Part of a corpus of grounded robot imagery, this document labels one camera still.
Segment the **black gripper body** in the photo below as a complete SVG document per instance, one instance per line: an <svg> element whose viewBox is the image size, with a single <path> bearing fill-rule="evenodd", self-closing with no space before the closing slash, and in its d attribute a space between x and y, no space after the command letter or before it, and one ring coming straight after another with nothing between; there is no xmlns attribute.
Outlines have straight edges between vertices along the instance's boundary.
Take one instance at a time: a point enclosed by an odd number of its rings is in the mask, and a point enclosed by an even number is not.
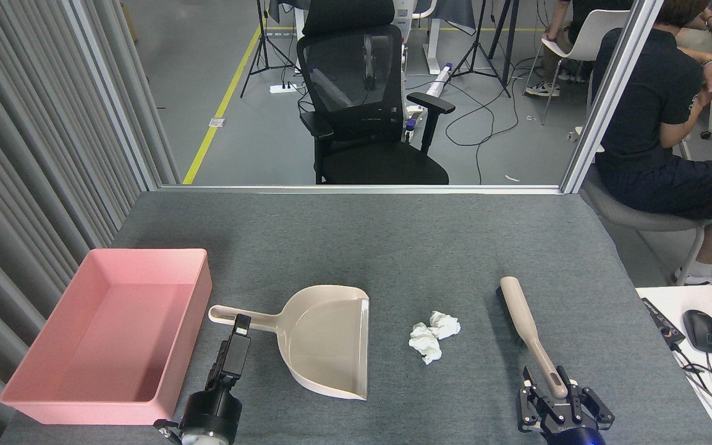
<svg viewBox="0 0 712 445"><path fill-rule="evenodd" d="M184 441L234 441L242 403L226 387L190 395L182 417Z"/></svg>
<svg viewBox="0 0 712 445"><path fill-rule="evenodd" d="M546 444L606 444L595 422L559 423L544 422L542 437Z"/></svg>

